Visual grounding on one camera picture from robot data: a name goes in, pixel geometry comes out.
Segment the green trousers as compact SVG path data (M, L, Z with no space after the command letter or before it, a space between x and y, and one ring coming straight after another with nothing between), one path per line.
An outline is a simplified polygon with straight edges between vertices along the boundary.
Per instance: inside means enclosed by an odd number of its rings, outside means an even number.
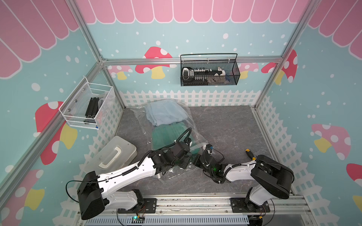
M205 142L205 138L199 133L196 125L190 121L181 121L170 125L153 126L148 128L148 148L157 150L172 144L186 129L192 128L189 136L192 140L191 147Z

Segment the clear plastic vacuum bag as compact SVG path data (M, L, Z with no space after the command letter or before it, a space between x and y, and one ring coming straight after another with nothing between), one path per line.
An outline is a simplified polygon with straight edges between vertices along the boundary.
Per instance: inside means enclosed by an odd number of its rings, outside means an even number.
M164 173L157 173L155 177L166 183L179 179L182 175L197 169L192 162L205 148L208 141L198 132L191 110L185 102L176 99L164 99L131 107L131 110L146 136L148 148L151 150L172 144L186 129L192 128L189 136L192 157L186 168L174 166Z

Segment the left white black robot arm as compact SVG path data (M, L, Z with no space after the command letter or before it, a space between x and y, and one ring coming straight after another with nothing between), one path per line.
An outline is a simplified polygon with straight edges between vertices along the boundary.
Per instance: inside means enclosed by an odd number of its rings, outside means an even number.
M97 175L91 171L85 175L77 190L76 202L82 220L89 220L109 209L124 209L139 212L145 201L138 189L129 192L119 190L138 180L164 175L170 169L186 169L192 153L190 138L177 139L158 150L148 151L140 161L113 172Z

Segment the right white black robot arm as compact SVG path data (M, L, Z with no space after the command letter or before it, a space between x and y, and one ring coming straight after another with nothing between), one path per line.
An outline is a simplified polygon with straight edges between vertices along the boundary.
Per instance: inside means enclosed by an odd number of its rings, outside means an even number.
M213 157L215 151L212 145L206 145L198 153L193 164L201 168L207 177L219 185L239 180L256 181L258 185L248 191L245 204L262 206L273 198L289 198L295 176L287 166L265 155L254 156L249 149L246 150L246 154L251 161L222 164L222 161L217 161Z

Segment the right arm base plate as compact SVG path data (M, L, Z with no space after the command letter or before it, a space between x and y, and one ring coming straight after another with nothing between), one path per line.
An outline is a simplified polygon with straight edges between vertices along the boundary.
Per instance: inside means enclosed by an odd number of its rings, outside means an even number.
M263 205L254 204L251 201L245 201L245 198L231 198L231 208L233 213L256 213L263 215L270 212L268 202L264 202Z

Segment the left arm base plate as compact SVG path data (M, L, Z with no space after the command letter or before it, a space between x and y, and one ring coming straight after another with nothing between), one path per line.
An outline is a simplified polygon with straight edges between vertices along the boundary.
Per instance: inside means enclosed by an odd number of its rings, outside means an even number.
M155 213L156 212L156 198L145 198L141 202L138 202L130 210L118 209L118 214L143 214L143 213Z

